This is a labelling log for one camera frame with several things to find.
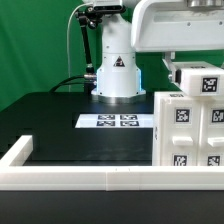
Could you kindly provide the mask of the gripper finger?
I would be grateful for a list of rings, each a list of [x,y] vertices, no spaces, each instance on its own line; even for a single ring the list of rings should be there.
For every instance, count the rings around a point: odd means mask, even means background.
[[[166,68],[169,71],[168,79],[172,83],[176,83],[177,82],[176,75],[177,75],[177,71],[178,71],[177,66],[173,62],[174,59],[175,59],[175,53],[173,51],[165,52],[163,54],[162,61],[163,61],[164,65],[166,66]]]

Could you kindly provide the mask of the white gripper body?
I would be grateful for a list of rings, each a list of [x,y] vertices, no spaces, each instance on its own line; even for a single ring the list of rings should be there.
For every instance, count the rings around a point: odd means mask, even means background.
[[[224,0],[141,0],[131,45],[137,52],[224,49]]]

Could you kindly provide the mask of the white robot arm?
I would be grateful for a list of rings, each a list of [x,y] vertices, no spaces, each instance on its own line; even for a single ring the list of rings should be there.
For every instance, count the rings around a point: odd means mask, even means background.
[[[83,0],[102,16],[102,64],[92,96],[131,102],[146,91],[137,52],[224,48],[224,0]]]

